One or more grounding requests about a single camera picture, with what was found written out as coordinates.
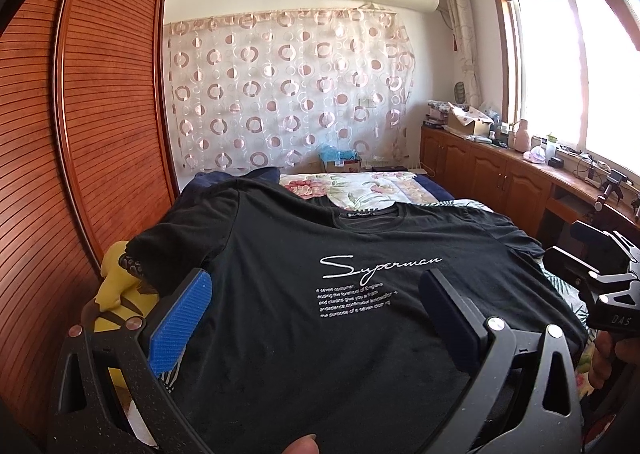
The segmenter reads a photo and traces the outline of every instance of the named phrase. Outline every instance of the black t-shirt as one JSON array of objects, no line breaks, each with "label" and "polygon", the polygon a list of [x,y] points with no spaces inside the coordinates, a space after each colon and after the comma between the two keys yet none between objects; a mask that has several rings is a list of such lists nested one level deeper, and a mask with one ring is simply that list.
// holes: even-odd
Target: black t-shirt
[{"label": "black t-shirt", "polygon": [[280,454],[311,433],[322,454],[413,453],[468,381],[420,303],[425,269],[514,329],[560,325],[575,355],[586,333],[541,253],[498,214],[363,215],[252,180],[211,187],[127,246],[161,293],[193,267],[212,275],[172,396],[216,454]]}]

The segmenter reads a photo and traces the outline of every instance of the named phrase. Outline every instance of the window curtain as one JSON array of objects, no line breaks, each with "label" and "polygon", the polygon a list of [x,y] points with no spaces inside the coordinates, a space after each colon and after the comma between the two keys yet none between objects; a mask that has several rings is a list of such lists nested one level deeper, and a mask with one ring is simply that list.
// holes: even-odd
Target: window curtain
[{"label": "window curtain", "polygon": [[319,167],[318,147],[405,154],[415,57],[394,12],[298,10],[164,28],[172,149],[187,173]]},{"label": "window curtain", "polygon": [[460,52],[462,63],[462,81],[465,85],[466,102],[473,107],[482,104],[478,70],[476,68],[476,33],[471,13],[470,0],[447,0],[449,15]]}]

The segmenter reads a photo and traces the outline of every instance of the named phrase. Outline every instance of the louvered wooden door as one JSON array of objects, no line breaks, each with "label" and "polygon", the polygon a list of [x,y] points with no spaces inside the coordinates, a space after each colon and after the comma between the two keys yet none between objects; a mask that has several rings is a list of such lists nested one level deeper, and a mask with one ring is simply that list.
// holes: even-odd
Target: louvered wooden door
[{"label": "louvered wooden door", "polygon": [[0,35],[0,397],[41,439],[102,253],[175,196],[161,13],[162,0],[27,0]]}]

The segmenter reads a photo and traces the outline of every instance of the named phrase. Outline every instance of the silver screw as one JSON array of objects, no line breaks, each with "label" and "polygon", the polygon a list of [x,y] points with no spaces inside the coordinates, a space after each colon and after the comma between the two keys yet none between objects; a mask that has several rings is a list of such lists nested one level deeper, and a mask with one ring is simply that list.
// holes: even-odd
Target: silver screw
[{"label": "silver screw", "polygon": [[489,325],[489,328],[494,331],[504,329],[504,320],[500,319],[500,317],[491,317],[486,323]]},{"label": "silver screw", "polygon": [[560,326],[556,326],[555,324],[549,324],[549,326],[546,327],[546,331],[547,333],[549,333],[549,335],[556,339],[559,339],[562,336],[562,330],[560,329]]},{"label": "silver screw", "polygon": [[142,319],[140,319],[140,317],[131,317],[130,319],[127,319],[125,326],[131,331],[140,329],[140,326],[142,326]]},{"label": "silver screw", "polygon": [[79,337],[82,333],[82,326],[79,324],[75,324],[69,328],[69,336],[70,337]]}]

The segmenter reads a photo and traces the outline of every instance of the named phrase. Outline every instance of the window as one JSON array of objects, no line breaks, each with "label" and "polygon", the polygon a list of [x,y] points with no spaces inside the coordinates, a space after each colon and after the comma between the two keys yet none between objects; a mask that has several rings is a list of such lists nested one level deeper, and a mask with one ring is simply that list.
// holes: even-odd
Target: window
[{"label": "window", "polygon": [[604,0],[502,0],[514,118],[640,174],[640,52]]}]

